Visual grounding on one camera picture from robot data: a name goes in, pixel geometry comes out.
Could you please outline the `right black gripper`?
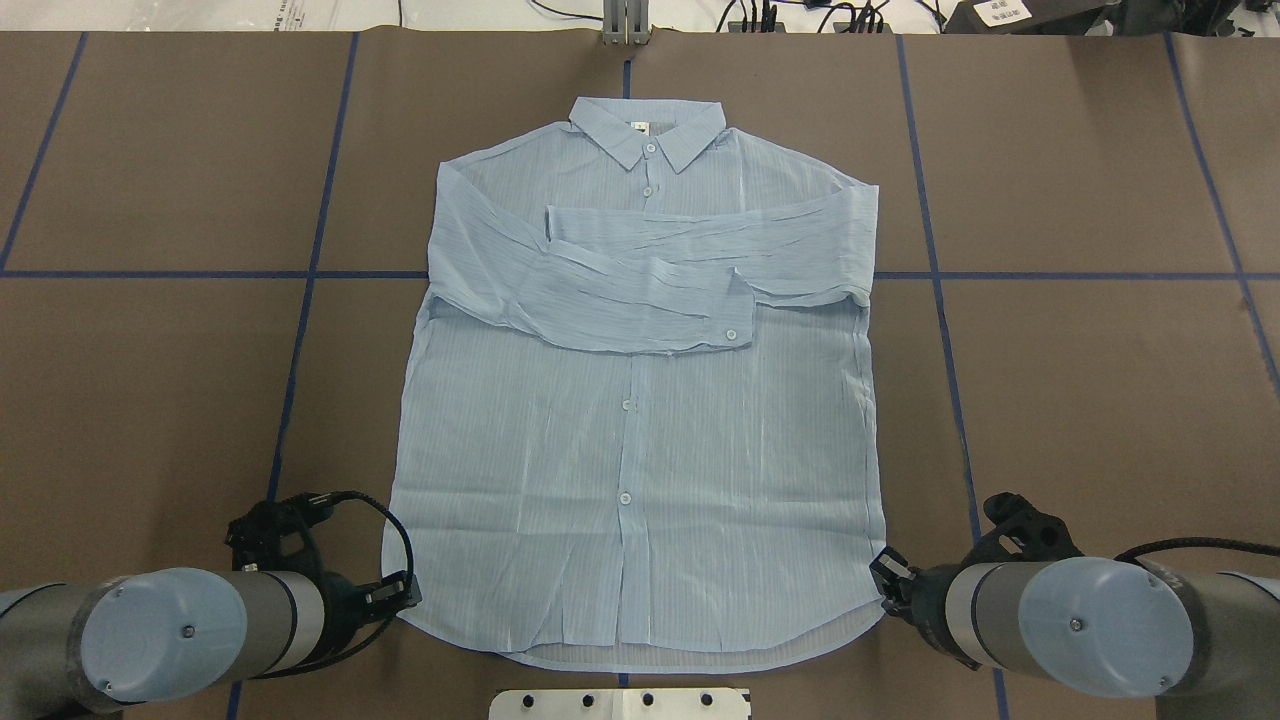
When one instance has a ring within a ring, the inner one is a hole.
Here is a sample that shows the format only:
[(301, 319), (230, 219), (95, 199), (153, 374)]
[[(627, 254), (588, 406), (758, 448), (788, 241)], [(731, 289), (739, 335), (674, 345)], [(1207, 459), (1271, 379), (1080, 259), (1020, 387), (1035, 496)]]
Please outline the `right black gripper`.
[(870, 561), (869, 569), (884, 612), (909, 615), (910, 624), (932, 650), (960, 662), (961, 651), (950, 630), (945, 606), (948, 589), (961, 568), (909, 566), (896, 548), (886, 546)]

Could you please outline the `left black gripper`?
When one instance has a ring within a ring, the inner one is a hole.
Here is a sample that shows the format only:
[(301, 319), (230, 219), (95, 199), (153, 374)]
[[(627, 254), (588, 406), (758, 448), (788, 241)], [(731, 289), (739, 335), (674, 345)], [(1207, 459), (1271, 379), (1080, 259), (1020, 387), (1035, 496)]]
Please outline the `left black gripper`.
[(356, 585), (337, 571), (320, 575), (324, 624), (320, 651), (346, 651), (358, 629), (374, 624), (364, 643), (370, 644), (387, 632), (387, 619), (421, 602), (419, 579), (408, 570), (393, 571), (379, 582)]

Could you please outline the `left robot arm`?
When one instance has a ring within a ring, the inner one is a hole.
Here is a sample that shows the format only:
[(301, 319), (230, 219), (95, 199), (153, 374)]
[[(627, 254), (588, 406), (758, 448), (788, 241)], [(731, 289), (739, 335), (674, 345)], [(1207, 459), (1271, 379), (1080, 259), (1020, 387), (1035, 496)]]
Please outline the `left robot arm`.
[(355, 585), (332, 571), (170, 568), (6, 591), (1, 715), (119, 719), (215, 685), (314, 673), (420, 600), (408, 571)]

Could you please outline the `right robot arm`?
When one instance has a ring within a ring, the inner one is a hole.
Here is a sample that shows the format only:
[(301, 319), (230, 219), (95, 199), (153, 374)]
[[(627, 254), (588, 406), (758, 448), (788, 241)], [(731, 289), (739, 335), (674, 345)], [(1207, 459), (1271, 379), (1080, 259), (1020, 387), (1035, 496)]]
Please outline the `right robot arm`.
[(884, 611), (972, 670), (1036, 676), (1160, 719), (1279, 715), (1277, 580), (1079, 556), (870, 564)]

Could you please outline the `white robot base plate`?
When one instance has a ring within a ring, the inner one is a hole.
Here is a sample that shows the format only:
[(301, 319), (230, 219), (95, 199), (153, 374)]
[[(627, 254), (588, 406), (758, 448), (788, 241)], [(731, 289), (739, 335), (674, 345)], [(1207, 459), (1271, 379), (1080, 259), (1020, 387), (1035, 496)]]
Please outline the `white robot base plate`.
[(489, 719), (751, 719), (745, 689), (600, 688), (503, 691)]

